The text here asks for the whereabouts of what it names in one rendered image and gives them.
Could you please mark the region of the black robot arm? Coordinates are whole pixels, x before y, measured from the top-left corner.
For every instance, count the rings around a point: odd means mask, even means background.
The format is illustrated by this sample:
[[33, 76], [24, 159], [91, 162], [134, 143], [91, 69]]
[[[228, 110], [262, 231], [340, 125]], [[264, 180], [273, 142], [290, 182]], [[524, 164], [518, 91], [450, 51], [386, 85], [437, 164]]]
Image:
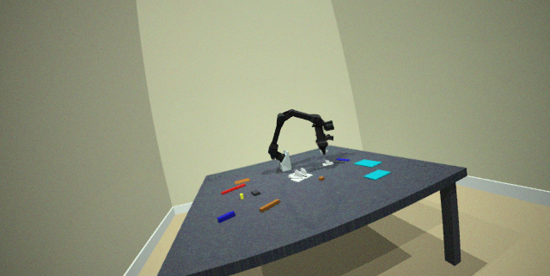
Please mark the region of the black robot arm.
[[[269, 146], [269, 150], [268, 150], [268, 153], [271, 156], [272, 160], [277, 159], [280, 162], [282, 162], [285, 158], [285, 154], [282, 154], [282, 153], [278, 152], [277, 142], [278, 142], [278, 136], [279, 136], [281, 127], [283, 126], [284, 122], [292, 116], [300, 118], [300, 119], [308, 120], [308, 121], [314, 123], [312, 125], [312, 127], [315, 128], [316, 133], [323, 132], [323, 129], [325, 131], [334, 130], [333, 122], [331, 120], [324, 122], [319, 114], [308, 114], [308, 113], [299, 112], [299, 111], [294, 110], [294, 109], [291, 109], [291, 110], [283, 112], [283, 113], [279, 113], [278, 117], [277, 117], [276, 129], [275, 129], [273, 139], [272, 139], [272, 142], [271, 142], [271, 144]], [[329, 134], [327, 134], [327, 135], [324, 134], [324, 138], [325, 138], [325, 141], [328, 141], [328, 140], [333, 141], [333, 136], [330, 136]]]

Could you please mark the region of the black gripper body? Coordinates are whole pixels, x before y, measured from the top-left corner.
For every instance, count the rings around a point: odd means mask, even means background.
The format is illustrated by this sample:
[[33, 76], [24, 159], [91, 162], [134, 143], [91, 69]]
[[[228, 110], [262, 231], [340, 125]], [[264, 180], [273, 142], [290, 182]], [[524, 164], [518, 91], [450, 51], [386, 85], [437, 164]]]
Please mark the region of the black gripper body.
[[319, 147], [327, 146], [327, 145], [328, 145], [327, 141], [325, 141], [324, 133], [323, 133], [323, 132], [316, 133], [315, 135], [316, 135], [316, 137], [317, 137], [317, 139], [316, 139], [315, 141], [316, 141], [316, 143], [319, 144]]

